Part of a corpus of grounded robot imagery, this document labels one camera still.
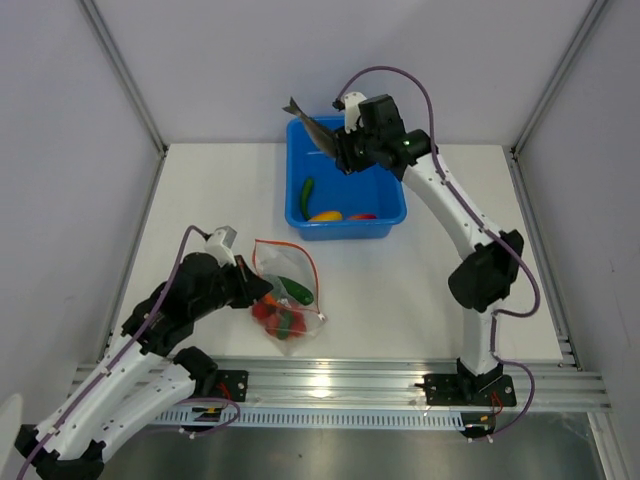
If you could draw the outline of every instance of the white object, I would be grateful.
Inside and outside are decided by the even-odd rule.
[[[347,133],[357,128],[358,120],[360,119],[358,104],[366,99],[367,97],[360,92],[350,92],[342,97],[342,102],[344,103],[344,130]]]
[[[0,406],[0,476],[22,424],[22,396],[13,394]]]
[[[233,256],[231,247],[236,239],[236,235],[237,232],[229,226],[216,228],[207,240],[207,243],[205,243],[204,251],[218,260],[220,266],[227,264],[235,266],[236,259]]]
[[[447,180],[455,187],[473,211],[484,220],[485,227],[500,232],[500,227],[484,215],[469,198],[460,184],[453,178],[442,155],[438,155]],[[475,245],[489,245],[493,240],[481,231],[471,216],[462,208],[451,190],[438,175],[433,158],[425,155],[418,163],[407,167],[402,182],[409,187],[429,207],[453,241],[458,255],[465,259],[472,254]],[[464,327],[460,360],[474,375],[492,370],[498,362],[490,351],[491,312],[502,302],[495,302],[483,313],[463,309]]]
[[[539,278],[502,147],[441,145],[440,149],[449,170],[482,210],[491,212],[497,224],[522,233],[524,260]],[[309,161],[323,161],[316,157]],[[407,219],[385,239],[303,242],[284,219],[285,158],[283,144],[172,145],[118,325],[166,279],[187,225],[207,230],[232,224],[242,232],[234,251],[247,261],[253,239],[262,238],[304,246],[318,267],[320,307],[330,320],[296,356],[385,360],[460,356],[463,309],[446,281],[460,257],[423,201],[407,190]],[[211,178],[224,181],[212,189]],[[198,248],[194,241],[187,252]],[[505,308],[524,311],[532,302],[531,285],[525,275],[518,275]],[[501,321],[497,343],[504,358],[557,363],[561,354],[544,296],[533,318]],[[197,322],[195,334],[178,348],[191,345],[210,355],[281,357],[243,310],[221,309],[215,319]]]
[[[82,385],[71,395],[67,401],[46,420],[36,427],[37,439],[50,432],[53,425],[65,412],[80,392],[91,383],[101,372],[105,371],[116,352],[131,339],[129,335],[119,336],[115,339],[113,348],[91,372]],[[146,374],[152,367],[158,365],[163,357],[153,353],[143,355],[140,346],[134,345],[120,359],[111,374],[102,378],[89,395],[89,401],[82,401],[60,427],[60,433],[53,436],[47,442],[45,449],[48,452],[56,450],[60,460],[73,460],[79,458],[87,449],[89,442],[105,416],[113,412],[122,399],[129,394],[140,376]]]
[[[169,365],[155,381],[122,402],[100,426],[93,439],[105,444],[102,461],[108,462],[134,434],[176,403],[189,398],[195,388],[195,380],[184,367]]]

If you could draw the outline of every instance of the toy fish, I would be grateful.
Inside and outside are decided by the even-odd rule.
[[[282,109],[291,115],[295,115],[302,121],[304,129],[309,134],[311,141],[321,152],[330,158],[337,158],[338,153],[335,143],[336,135],[333,130],[318,123],[316,120],[300,110],[300,107],[298,107],[298,104],[293,98],[289,100],[289,105],[282,107]]]

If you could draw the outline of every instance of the black bracket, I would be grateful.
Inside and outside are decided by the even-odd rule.
[[[429,373],[423,378],[424,383],[416,383],[416,387],[424,390],[427,405],[491,408],[491,394],[494,392],[505,407],[517,405],[513,380],[509,375],[503,375],[484,390],[477,392],[471,399],[467,399],[460,388],[457,373]]]
[[[424,383],[416,383],[427,397],[427,405],[438,407],[487,407],[495,393],[504,407],[515,407],[513,380],[503,375],[502,365],[483,375],[473,375],[458,359],[458,373],[428,373]]]

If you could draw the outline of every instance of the blue plastic bin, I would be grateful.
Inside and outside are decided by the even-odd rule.
[[[344,125],[343,116],[315,117],[331,129]],[[373,213],[375,220],[341,222],[307,222],[300,211],[300,192],[307,177],[315,186],[309,200],[309,213],[317,215],[338,210],[346,219],[360,213]],[[287,190],[285,218],[298,229],[304,240],[345,238],[382,238],[391,227],[407,216],[402,185],[382,167],[375,165],[364,172],[345,175],[335,161],[313,144],[299,119],[287,126]]]

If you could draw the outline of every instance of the red object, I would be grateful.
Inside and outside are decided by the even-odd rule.
[[[280,325],[280,316],[277,313],[269,315],[264,323],[265,330],[269,335],[275,337],[278,333],[278,326]]]
[[[376,217],[373,213],[359,213],[358,215],[351,215],[347,220],[375,220]]]
[[[258,302],[251,307],[251,315],[253,315],[253,317],[258,320],[258,323],[260,323],[260,325],[265,324],[269,315],[273,313],[272,311],[272,307],[262,302]]]

